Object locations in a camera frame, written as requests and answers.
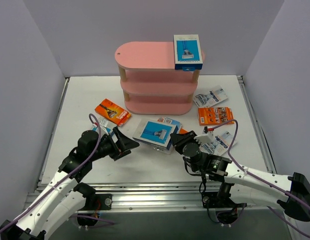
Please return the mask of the blue Harry's box front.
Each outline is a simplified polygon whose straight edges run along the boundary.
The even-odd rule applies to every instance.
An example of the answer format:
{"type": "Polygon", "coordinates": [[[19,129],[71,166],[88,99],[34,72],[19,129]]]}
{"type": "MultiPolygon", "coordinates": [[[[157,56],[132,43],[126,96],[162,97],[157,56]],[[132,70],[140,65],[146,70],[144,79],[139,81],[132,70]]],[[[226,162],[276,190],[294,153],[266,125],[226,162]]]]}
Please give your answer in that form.
{"type": "Polygon", "coordinates": [[[142,118],[132,138],[162,150],[169,150],[172,146],[170,135],[178,133],[178,130],[179,127],[175,124],[142,118]]]}

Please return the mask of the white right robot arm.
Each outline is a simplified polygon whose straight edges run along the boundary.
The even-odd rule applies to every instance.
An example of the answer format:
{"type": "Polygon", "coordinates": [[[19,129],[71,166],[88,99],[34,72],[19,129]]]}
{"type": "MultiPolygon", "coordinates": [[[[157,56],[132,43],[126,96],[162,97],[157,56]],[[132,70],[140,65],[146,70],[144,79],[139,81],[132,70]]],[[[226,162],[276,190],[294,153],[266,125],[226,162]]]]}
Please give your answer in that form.
{"type": "Polygon", "coordinates": [[[200,136],[193,131],[172,133],[170,137],[175,150],[183,156],[185,169],[192,171],[190,175],[201,177],[203,185],[207,180],[221,183],[217,193],[220,205],[269,206],[298,221],[310,222],[310,183],[303,174],[268,173],[202,152],[200,136]]]}

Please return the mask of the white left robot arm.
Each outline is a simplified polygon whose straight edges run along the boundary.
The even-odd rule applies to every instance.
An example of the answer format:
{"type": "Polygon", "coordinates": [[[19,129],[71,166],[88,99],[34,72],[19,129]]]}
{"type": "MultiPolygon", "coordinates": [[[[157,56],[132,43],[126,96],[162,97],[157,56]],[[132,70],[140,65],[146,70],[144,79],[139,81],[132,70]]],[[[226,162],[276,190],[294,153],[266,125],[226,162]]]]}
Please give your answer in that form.
{"type": "Polygon", "coordinates": [[[77,146],[62,161],[51,182],[36,200],[13,221],[0,227],[3,240],[47,240],[72,214],[89,210],[96,200],[93,187],[82,182],[93,161],[104,157],[118,160],[131,153],[139,143],[126,137],[117,127],[111,134],[87,130],[77,146]]]}

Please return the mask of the blue Harry's razor box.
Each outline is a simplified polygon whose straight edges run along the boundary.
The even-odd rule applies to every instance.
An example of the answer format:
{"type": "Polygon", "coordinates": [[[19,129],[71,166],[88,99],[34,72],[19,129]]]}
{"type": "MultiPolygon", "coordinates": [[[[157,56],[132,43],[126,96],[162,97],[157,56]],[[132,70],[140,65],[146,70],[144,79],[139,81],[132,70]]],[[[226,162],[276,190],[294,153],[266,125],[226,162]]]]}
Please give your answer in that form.
{"type": "Polygon", "coordinates": [[[193,72],[201,70],[203,57],[198,34],[173,36],[175,70],[193,72]]]}

